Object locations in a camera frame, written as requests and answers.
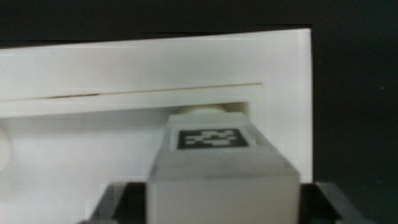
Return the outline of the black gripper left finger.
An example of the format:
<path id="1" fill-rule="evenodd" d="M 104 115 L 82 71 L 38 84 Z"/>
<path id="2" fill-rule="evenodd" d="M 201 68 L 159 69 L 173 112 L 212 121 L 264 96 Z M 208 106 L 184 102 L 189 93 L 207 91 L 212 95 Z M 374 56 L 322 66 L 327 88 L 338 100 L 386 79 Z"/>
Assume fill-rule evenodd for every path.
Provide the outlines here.
<path id="1" fill-rule="evenodd" d="M 109 185 L 93 215 L 79 224 L 148 224 L 143 182 Z"/>

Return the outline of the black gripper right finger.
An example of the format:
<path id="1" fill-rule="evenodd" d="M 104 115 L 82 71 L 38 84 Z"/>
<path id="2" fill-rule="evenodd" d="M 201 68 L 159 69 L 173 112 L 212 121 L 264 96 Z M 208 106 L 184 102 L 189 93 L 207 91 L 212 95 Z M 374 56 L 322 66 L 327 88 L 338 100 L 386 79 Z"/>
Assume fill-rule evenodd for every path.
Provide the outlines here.
<path id="1" fill-rule="evenodd" d="M 331 182 L 301 186 L 299 224 L 359 224 L 359 211 Z"/>

